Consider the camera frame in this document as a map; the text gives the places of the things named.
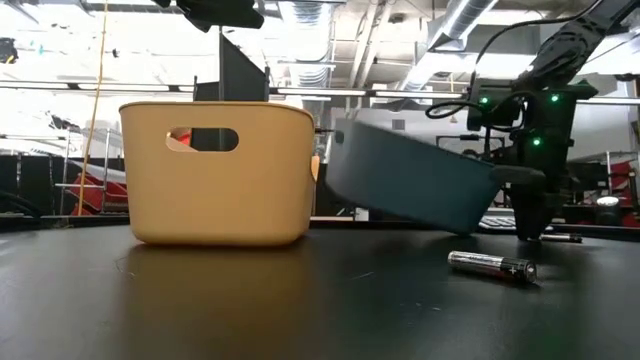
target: white ceiling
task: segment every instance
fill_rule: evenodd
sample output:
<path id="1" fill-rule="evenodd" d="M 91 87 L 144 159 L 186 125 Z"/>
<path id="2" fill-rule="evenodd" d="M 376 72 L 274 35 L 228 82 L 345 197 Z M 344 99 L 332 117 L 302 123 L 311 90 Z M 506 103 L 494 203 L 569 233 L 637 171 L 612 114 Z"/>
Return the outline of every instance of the white ceiling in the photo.
<path id="1" fill-rule="evenodd" d="M 152 4 L 149 0 L 116 0 L 111 3 Z M 72 4 L 21 6 L 24 13 L 0 3 L 0 36 L 15 38 L 20 51 L 20 59 L 16 64 L 0 64 L 0 80 L 95 81 L 104 13 L 87 13 L 79 5 Z M 337 67 L 332 86 L 339 87 L 346 83 L 356 52 L 358 26 L 368 6 L 369 0 L 350 0 L 334 13 L 334 61 Z M 443 6 L 438 3 L 436 16 L 442 14 Z M 504 25 L 530 20 L 539 17 L 540 11 L 546 10 L 494 10 L 483 16 L 481 23 Z M 404 13 L 406 17 L 399 24 L 380 25 L 380 45 L 377 48 L 379 63 L 373 66 L 369 74 L 369 84 L 392 83 L 406 76 L 413 61 L 415 43 L 426 41 L 421 27 L 424 28 L 426 21 L 434 15 L 430 2 L 418 0 L 397 0 L 392 12 Z M 181 15 L 111 12 L 107 16 L 105 80 L 137 84 L 190 84 L 194 75 L 203 81 L 216 79 L 218 45 L 214 33 L 200 32 Z M 279 62 L 293 60 L 292 44 L 304 42 L 296 35 L 287 31 L 281 20 L 267 18 L 261 30 L 233 29 L 228 37 L 259 66 L 268 63 L 277 80 L 276 85 L 282 86 L 287 85 L 289 72 L 288 66 Z M 113 49 L 119 53 L 117 59 L 111 55 Z M 640 61 L 618 62 L 615 67 L 602 65 L 611 55 L 607 54 L 591 64 L 589 71 L 640 72 Z M 490 54 L 481 66 L 485 73 L 511 77 L 521 72 L 531 59 L 532 56 L 527 55 Z M 460 76 L 472 70 L 473 62 L 473 57 L 464 61 L 448 59 L 433 66 L 437 66 L 438 71 L 453 72 Z"/>

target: black table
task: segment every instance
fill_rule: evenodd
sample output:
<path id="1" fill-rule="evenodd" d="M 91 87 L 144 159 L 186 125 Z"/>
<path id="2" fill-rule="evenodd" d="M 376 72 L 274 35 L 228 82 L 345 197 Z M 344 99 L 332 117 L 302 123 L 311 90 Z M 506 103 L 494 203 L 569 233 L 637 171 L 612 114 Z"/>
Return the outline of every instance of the black table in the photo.
<path id="1" fill-rule="evenodd" d="M 452 274 L 528 258 L 539 286 Z M 273 250 L 128 227 L 0 234 L 0 359 L 639 359 L 640 244 L 312 230 Z"/>

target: basket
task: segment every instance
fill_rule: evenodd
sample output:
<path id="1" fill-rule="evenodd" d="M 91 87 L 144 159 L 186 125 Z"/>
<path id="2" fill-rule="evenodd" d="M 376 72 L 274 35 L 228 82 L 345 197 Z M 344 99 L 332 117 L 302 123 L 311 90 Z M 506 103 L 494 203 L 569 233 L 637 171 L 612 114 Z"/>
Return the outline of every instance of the basket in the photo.
<path id="1" fill-rule="evenodd" d="M 309 227 L 314 126 L 261 102 L 146 102 L 120 108 L 131 229 L 154 244 L 268 246 Z M 228 152 L 167 145 L 173 128 L 227 128 Z"/>

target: aa battery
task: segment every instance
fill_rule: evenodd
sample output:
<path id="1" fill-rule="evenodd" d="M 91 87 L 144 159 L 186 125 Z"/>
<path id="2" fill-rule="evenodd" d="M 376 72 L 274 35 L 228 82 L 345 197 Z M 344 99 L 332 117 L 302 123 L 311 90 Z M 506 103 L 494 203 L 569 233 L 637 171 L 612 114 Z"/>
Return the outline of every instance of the aa battery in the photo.
<path id="1" fill-rule="evenodd" d="M 540 241 L 581 243 L 582 236 L 577 234 L 542 234 Z"/>
<path id="2" fill-rule="evenodd" d="M 452 251 L 449 253 L 449 264 L 456 270 L 491 275 L 520 283 L 536 281 L 536 265 L 529 260 Z"/>

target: ceiling pipe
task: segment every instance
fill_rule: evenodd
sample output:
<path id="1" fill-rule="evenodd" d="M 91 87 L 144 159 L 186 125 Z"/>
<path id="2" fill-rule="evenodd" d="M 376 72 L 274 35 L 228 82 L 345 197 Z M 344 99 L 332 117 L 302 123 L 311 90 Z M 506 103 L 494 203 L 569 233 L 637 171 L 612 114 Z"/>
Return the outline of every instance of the ceiling pipe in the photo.
<path id="1" fill-rule="evenodd" d="M 369 45 L 369 38 L 371 37 L 371 32 L 373 31 L 377 12 L 378 3 L 376 1 L 371 1 L 369 3 L 369 7 L 367 8 L 364 25 L 362 26 L 362 29 L 358 29 L 358 32 L 360 32 L 360 34 L 359 36 L 356 36 L 358 46 L 356 47 L 356 55 L 353 58 L 353 65 L 351 66 L 351 72 L 349 73 L 349 81 L 347 81 L 348 88 L 352 88 L 356 83 L 358 72 L 360 72 L 360 64 L 362 63 L 364 53 L 367 50 L 367 46 Z"/>
<path id="2" fill-rule="evenodd" d="M 419 91 L 438 69 L 434 62 L 442 61 L 442 54 L 432 52 L 435 48 L 452 41 L 461 41 L 478 25 L 480 16 L 491 10 L 498 0 L 451 0 L 442 17 L 441 25 L 429 42 L 428 51 L 418 61 L 407 77 L 400 82 L 398 90 Z"/>
<path id="3" fill-rule="evenodd" d="M 369 77 L 369 71 L 371 71 L 371 66 L 373 65 L 373 60 L 378 54 L 378 46 L 380 45 L 380 34 L 384 26 L 389 22 L 389 17 L 391 16 L 391 9 L 395 4 L 395 1 L 385 1 L 384 8 L 382 9 L 382 15 L 380 15 L 380 20 L 378 21 L 378 25 L 376 26 L 375 32 L 371 35 L 371 43 L 369 45 L 369 52 L 367 53 L 367 58 L 364 62 L 364 68 L 362 69 L 362 74 L 358 79 L 357 87 L 361 88 L 367 81 Z"/>

